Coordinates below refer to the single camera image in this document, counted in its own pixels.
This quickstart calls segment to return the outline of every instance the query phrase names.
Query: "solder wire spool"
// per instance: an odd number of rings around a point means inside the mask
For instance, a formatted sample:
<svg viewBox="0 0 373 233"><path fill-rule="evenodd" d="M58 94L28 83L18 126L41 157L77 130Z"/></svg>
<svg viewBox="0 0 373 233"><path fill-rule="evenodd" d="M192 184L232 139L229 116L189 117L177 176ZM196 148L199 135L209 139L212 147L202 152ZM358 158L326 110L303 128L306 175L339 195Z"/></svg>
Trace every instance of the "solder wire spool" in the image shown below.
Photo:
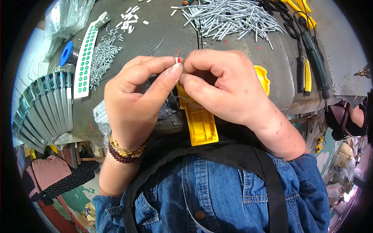
<svg viewBox="0 0 373 233"><path fill-rule="evenodd" d="M65 64L73 64L74 66L76 66L76 63L78 62L79 51L80 49L73 46L72 41L69 41L61 53L60 66L63 66Z"/></svg>

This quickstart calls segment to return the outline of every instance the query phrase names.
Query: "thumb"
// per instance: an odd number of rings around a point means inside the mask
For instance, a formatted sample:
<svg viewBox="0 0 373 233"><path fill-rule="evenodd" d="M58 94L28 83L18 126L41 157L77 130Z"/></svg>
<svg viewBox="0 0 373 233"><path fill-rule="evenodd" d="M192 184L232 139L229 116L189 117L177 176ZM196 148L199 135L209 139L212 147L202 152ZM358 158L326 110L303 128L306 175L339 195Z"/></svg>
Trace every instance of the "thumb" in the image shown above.
<svg viewBox="0 0 373 233"><path fill-rule="evenodd" d="M183 75L179 83L190 97L207 110L215 109L216 104L219 104L227 97L225 91L208 84L204 79L194 75Z"/></svg>
<svg viewBox="0 0 373 233"><path fill-rule="evenodd" d="M163 71L141 97L141 100L151 103L152 107L154 106L159 111L179 80L183 68L184 66L181 63L176 63Z"/></svg>

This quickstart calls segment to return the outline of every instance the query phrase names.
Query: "shirt pocket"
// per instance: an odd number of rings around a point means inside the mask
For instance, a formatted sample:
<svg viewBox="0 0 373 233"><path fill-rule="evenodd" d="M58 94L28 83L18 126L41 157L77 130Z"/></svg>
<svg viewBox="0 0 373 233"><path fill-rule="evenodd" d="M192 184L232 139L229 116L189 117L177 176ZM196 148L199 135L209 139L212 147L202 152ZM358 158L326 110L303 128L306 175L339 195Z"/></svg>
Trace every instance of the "shirt pocket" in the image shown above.
<svg viewBox="0 0 373 233"><path fill-rule="evenodd" d="M238 172L242 186L243 203L267 202L267 188L264 181L252 172L240 169Z"/></svg>
<svg viewBox="0 0 373 233"><path fill-rule="evenodd" d="M135 200L135 216L140 226L160 221L158 211L146 200L144 192Z"/></svg>

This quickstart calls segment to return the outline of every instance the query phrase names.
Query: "person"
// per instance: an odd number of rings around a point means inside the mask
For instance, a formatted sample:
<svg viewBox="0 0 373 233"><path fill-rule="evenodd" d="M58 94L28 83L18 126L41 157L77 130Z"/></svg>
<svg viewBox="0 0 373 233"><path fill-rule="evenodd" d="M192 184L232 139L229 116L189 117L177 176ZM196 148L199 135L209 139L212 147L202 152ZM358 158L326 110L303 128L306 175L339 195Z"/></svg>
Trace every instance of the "person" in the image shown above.
<svg viewBox="0 0 373 233"><path fill-rule="evenodd" d="M366 107L367 98L364 98L355 108L345 100L328 106L325 118L328 126L333 130L332 137L335 141L367 134Z"/></svg>
<svg viewBox="0 0 373 233"><path fill-rule="evenodd" d="M158 73L145 94L135 92ZM231 122L217 128L219 142L192 147L186 132L148 139L177 82ZM328 231L316 158L244 53L196 50L177 64L136 57L106 84L104 100L112 133L92 200L98 232ZM238 128L250 129L258 146Z"/></svg>

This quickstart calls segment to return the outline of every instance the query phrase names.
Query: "shirt button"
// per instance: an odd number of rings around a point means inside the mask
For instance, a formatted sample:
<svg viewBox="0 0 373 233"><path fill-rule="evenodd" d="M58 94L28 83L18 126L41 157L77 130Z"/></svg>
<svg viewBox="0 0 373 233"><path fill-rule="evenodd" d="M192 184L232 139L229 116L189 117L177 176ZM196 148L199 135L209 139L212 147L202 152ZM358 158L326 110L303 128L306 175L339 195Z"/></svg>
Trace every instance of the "shirt button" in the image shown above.
<svg viewBox="0 0 373 233"><path fill-rule="evenodd" d="M202 219L205 217L205 213L203 211L197 211L195 214L194 214L195 218L196 219Z"/></svg>

